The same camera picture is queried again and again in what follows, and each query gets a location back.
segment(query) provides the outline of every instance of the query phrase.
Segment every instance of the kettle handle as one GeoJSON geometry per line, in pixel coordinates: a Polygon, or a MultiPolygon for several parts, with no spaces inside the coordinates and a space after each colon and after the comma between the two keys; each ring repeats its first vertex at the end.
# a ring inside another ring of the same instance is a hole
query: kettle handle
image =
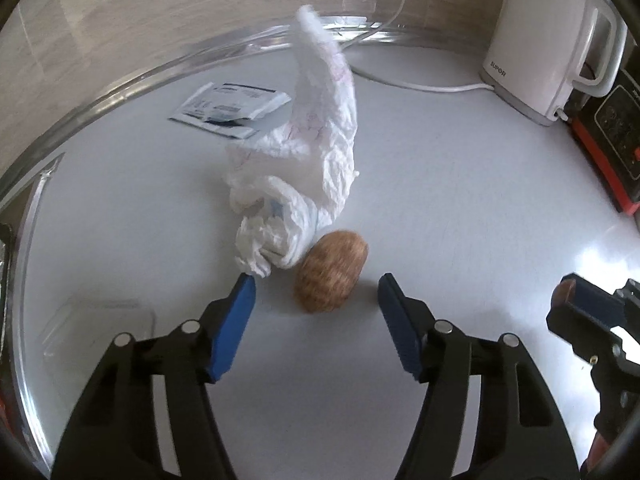
{"type": "Polygon", "coordinates": [[[587,0],[584,17],[582,19],[582,31],[580,33],[584,41],[584,49],[581,53],[582,59],[586,55],[586,50],[593,36],[591,31],[591,23],[593,23],[591,16],[595,10],[601,13],[611,25],[607,37],[607,44],[602,54],[602,60],[598,64],[595,78],[587,79],[576,74],[574,75],[572,85],[575,89],[585,94],[594,97],[604,97],[611,90],[613,81],[620,68],[620,61],[622,60],[622,53],[626,41],[626,23],[616,8],[609,2],[605,0],[587,0]]]}

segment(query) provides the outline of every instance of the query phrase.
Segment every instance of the tiled wall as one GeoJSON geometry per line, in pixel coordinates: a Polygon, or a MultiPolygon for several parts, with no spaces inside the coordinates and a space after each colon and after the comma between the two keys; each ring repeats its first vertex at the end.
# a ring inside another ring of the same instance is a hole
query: tiled wall
{"type": "MultiPolygon", "coordinates": [[[[0,173],[87,98],[182,46],[291,16],[390,16],[399,0],[22,0],[0,31],[0,173]]],[[[399,23],[491,38],[502,0],[407,0],[399,23]]]]}

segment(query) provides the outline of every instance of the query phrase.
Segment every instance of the red edge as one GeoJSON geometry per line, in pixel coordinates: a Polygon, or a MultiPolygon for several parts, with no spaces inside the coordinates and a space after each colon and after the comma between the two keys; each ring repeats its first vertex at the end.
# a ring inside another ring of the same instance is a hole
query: red edge
{"type": "Polygon", "coordinates": [[[616,171],[609,163],[609,159],[602,152],[596,141],[593,140],[593,137],[590,136],[584,125],[578,119],[574,119],[572,128],[574,129],[575,134],[580,139],[580,142],[583,143],[584,147],[593,157],[593,160],[600,168],[600,171],[602,172],[604,178],[607,179],[607,182],[611,186],[613,195],[616,197],[616,200],[618,200],[622,211],[625,214],[632,216],[633,213],[635,213],[638,208],[640,208],[640,202],[633,202],[629,198],[629,195],[625,191],[625,187],[616,175],[616,171]]]}

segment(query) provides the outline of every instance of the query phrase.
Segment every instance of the crumpled plastic bag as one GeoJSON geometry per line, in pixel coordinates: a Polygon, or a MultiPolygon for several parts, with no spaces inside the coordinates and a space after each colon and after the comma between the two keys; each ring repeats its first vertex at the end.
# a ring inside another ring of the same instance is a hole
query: crumpled plastic bag
{"type": "Polygon", "coordinates": [[[261,277],[272,264],[289,269],[300,261],[316,230],[341,213],[358,175],[349,65],[311,6],[298,10],[289,34],[299,71],[289,122],[228,147],[231,208],[240,213],[263,204],[240,224],[236,262],[261,277]]]}

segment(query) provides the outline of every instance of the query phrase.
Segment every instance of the countertop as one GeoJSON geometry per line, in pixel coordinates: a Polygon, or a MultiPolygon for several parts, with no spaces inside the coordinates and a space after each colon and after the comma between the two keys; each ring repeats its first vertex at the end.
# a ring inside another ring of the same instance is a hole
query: countertop
{"type": "MultiPolygon", "coordinates": [[[[479,60],[448,52],[363,46],[350,56],[412,82],[478,78],[479,60]]],[[[52,449],[68,410],[52,394],[42,340],[59,308],[135,302],[155,313],[163,335],[226,296],[238,276],[241,218],[223,182],[229,141],[166,117],[210,80],[293,92],[295,75],[289,52],[236,60],[117,108],[58,150],[24,298],[28,384],[52,449]]],[[[615,211],[562,123],[538,126],[489,91],[425,94],[356,77],[356,97],[360,176],[329,230],[359,232],[369,259],[352,298],[331,314],[294,304],[292,271],[258,282],[234,366],[209,390],[238,477],[395,476],[426,387],[402,370],[377,307],[385,272],[469,335],[519,335],[583,460],[598,398],[589,365],[547,331],[545,316],[566,273],[610,292],[640,278],[633,220],[615,211]]],[[[83,344],[79,335],[79,360],[83,344]]],[[[472,381],[457,472],[468,466],[478,392],[472,381]]]]}

